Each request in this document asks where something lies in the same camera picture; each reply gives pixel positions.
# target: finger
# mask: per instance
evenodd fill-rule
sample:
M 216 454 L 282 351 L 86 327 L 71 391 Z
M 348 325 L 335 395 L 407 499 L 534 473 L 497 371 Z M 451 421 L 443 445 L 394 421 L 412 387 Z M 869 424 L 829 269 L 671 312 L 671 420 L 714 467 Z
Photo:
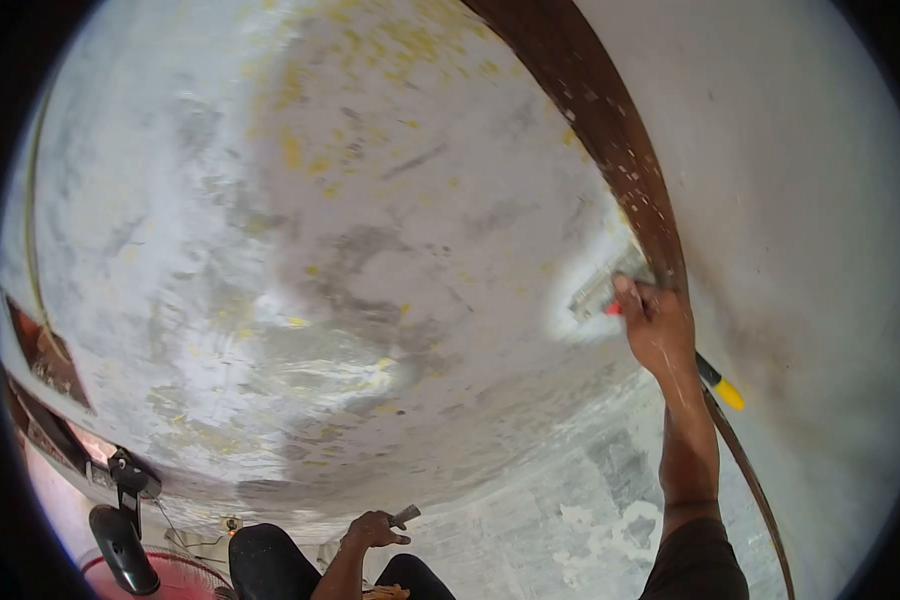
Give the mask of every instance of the finger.
M 613 292 L 624 313 L 627 327 L 646 323 L 647 315 L 643 312 L 643 303 L 633 279 L 624 274 L 617 274 L 613 277 Z
M 644 310 L 657 311 L 660 309 L 660 292 L 662 290 L 659 287 L 643 281 L 635 281 L 633 285 L 636 287 L 636 293 L 640 296 L 640 300 L 643 301 Z

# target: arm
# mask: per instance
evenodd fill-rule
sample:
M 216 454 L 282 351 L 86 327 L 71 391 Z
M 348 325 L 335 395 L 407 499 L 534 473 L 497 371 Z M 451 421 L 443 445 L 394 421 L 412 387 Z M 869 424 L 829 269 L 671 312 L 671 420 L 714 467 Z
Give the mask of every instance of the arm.
M 316 584 L 310 600 L 360 600 L 363 597 L 364 556 L 370 548 L 408 545 L 410 538 L 391 531 L 391 516 L 382 510 L 365 512 L 350 523 L 339 551 Z
M 656 378 L 666 402 L 663 421 L 661 542 L 700 517 L 720 521 L 717 435 L 701 388 L 687 299 L 618 275 L 613 285 L 633 355 Z

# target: yellow handle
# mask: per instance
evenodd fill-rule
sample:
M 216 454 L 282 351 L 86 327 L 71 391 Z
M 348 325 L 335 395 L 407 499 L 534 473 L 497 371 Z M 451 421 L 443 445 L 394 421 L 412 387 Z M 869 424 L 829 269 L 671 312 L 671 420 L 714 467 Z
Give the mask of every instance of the yellow handle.
M 713 386 L 713 391 L 733 410 L 742 411 L 744 409 L 744 396 L 740 395 L 740 392 L 727 379 L 721 377 L 717 385 Z

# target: hand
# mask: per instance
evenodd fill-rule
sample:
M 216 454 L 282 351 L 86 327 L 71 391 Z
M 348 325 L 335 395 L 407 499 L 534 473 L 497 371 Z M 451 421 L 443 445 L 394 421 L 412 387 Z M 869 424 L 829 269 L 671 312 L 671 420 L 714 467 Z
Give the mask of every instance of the hand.
M 696 378 L 689 302 L 673 290 L 635 282 L 623 274 L 613 277 L 613 290 L 626 319 L 626 340 L 637 361 L 657 381 L 689 374 Z
M 362 516 L 350 523 L 344 539 L 350 539 L 367 548 L 382 548 L 391 544 L 402 546 L 410 543 L 407 535 L 396 534 L 391 530 L 391 516 L 383 510 L 364 512 Z M 403 531 L 406 525 L 399 525 Z

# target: leg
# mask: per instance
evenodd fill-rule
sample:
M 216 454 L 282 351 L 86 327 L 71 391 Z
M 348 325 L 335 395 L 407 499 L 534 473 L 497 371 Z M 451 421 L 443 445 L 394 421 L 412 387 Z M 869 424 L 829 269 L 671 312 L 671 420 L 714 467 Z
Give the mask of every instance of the leg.
M 437 575 L 412 554 L 398 554 L 390 559 L 375 585 L 400 584 L 409 590 L 412 600 L 455 600 L 453 594 Z
M 321 581 L 290 536 L 270 523 L 233 535 L 230 577 L 240 600 L 310 600 Z

